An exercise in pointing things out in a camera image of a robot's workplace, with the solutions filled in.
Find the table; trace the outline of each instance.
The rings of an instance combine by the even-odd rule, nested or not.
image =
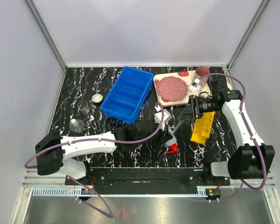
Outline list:
[[[91,111],[84,115],[78,111],[77,104],[90,101],[95,93],[104,97],[115,83],[123,68],[68,68],[61,89],[51,130],[59,131],[61,135],[84,136],[105,133],[125,123],[104,116],[100,107],[91,104]],[[195,70],[196,67],[139,67],[138,69],[152,73],[170,73],[184,70]],[[211,72],[223,73],[222,67],[212,67]],[[155,89],[152,87],[139,114],[139,120],[153,119],[156,102]],[[184,106],[169,107],[172,114],[169,124],[176,125],[177,117]],[[84,133],[76,134],[70,131],[70,120],[81,119],[85,122]],[[203,167],[205,162],[225,161],[236,149],[231,127],[222,112],[216,112],[210,138],[206,145],[191,142],[189,139],[195,121],[186,121],[176,132],[179,152],[164,154],[168,147],[153,146],[150,143],[140,144],[129,152],[115,151],[111,154],[95,153],[80,156],[78,160],[87,161],[91,167],[110,168],[189,168]]]

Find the pink cup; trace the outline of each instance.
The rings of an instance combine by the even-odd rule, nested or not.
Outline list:
[[[196,69],[196,71],[195,71],[195,74],[194,74],[194,77],[193,77],[193,79],[192,79],[192,82],[194,82],[194,80],[196,79],[196,78],[200,78],[201,76],[205,76],[205,75],[208,75],[208,74],[210,74],[210,66],[201,66],[201,67],[198,67],[197,69]],[[206,84],[206,82],[207,82],[207,79],[208,79],[209,77],[205,77],[205,78],[203,78],[203,79],[200,79],[200,83],[199,83],[199,85],[200,86],[202,86],[202,87],[204,87],[205,86],[205,84]]]

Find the glass cup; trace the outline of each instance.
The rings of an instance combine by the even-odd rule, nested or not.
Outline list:
[[[78,103],[78,109],[85,115],[87,115],[90,111],[90,107],[88,106],[88,103],[86,101],[80,101]]]

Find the yellow plastic block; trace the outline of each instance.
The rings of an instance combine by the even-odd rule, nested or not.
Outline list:
[[[203,113],[202,118],[196,119],[191,141],[205,145],[206,139],[210,137],[215,112]]]

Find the metal floor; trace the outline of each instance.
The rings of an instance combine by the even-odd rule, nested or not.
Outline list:
[[[223,197],[233,193],[223,189]],[[109,219],[71,197],[33,196],[25,224],[271,224],[262,191],[242,189],[227,202],[200,203],[186,198],[106,198],[115,218]],[[97,198],[88,202],[106,210]]]

